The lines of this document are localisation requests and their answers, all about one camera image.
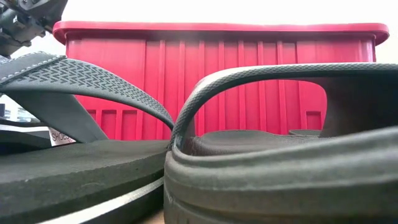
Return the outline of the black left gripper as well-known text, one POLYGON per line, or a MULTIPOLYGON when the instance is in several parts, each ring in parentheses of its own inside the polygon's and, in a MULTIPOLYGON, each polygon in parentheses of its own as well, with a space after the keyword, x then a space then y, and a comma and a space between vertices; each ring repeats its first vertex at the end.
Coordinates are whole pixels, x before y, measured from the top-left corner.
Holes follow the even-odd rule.
POLYGON ((62 19, 68 0, 6 0, 6 6, 35 19, 47 32, 62 19))

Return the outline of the black flip-flop ridged sole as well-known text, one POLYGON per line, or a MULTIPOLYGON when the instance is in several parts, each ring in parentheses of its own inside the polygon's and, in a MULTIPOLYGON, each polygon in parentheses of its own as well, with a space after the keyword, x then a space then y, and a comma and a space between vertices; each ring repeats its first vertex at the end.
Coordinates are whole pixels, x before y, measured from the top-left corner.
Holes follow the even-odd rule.
POLYGON ((398 64, 230 68, 201 79, 172 131, 165 224, 398 224, 398 64), (213 96, 262 80, 300 80, 327 96, 322 130, 195 134, 213 96))

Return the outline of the large red plastic bin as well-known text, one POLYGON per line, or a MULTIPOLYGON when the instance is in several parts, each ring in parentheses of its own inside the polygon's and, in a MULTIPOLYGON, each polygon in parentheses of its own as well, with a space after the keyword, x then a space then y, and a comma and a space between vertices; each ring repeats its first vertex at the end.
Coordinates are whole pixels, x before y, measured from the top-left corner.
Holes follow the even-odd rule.
MULTIPOLYGON (((244 25, 61 21, 53 36, 83 60, 144 90, 176 118, 203 77, 226 68, 293 63, 373 62, 389 30, 380 23, 244 25)), ((209 100, 196 132, 257 129, 287 134, 321 129, 326 94, 313 83, 270 80, 209 100)))

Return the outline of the white shoe label tag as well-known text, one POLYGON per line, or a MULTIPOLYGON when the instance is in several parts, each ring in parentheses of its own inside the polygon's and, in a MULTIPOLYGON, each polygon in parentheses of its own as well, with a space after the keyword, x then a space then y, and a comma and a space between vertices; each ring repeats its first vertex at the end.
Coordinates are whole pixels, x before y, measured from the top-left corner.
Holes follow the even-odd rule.
POLYGON ((50 127, 48 127, 48 129, 49 129, 50 142, 52 146, 60 146, 76 142, 71 137, 61 133, 60 131, 57 131, 56 129, 50 127))

